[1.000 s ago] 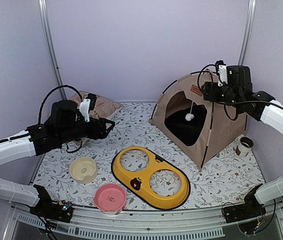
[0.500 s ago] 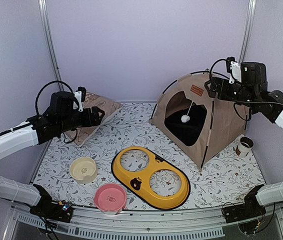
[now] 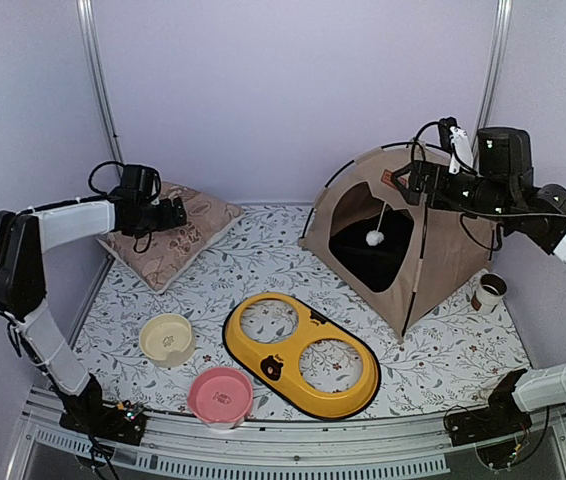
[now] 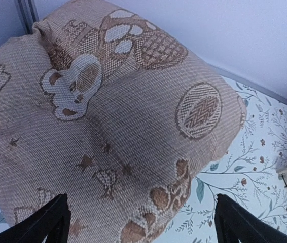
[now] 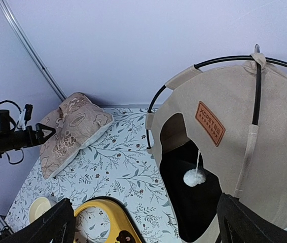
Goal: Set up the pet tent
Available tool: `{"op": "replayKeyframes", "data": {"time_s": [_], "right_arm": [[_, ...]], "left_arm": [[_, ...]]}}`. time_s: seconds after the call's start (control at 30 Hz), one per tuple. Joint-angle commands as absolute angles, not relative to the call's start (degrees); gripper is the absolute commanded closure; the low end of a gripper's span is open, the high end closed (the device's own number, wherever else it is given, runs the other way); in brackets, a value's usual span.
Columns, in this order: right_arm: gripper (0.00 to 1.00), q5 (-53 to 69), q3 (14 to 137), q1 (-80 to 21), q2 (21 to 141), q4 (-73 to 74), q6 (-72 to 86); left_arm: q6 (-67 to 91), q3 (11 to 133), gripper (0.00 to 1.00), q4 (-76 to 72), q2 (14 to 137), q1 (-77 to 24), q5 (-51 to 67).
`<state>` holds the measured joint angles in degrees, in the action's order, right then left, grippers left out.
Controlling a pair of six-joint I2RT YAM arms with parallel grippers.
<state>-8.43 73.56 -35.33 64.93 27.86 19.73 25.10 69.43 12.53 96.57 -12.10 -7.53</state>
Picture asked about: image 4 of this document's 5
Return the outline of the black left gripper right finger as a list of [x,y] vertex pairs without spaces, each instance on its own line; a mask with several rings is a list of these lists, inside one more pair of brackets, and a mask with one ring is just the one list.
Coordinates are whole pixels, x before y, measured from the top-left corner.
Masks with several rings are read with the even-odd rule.
[[287,243],[287,235],[272,228],[225,194],[218,194],[214,224],[220,243]]

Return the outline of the brown patterned pillow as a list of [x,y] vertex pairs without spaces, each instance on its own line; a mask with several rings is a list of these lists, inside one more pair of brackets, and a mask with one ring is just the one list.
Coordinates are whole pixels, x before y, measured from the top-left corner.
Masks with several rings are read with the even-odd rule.
[[244,124],[241,97],[147,19],[69,1],[0,46],[0,210],[58,194],[69,242],[152,242]]

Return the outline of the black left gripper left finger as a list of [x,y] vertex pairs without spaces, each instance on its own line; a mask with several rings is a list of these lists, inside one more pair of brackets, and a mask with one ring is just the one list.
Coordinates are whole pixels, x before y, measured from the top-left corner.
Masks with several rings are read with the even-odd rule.
[[67,243],[71,211],[59,194],[24,221],[0,233],[0,243]]

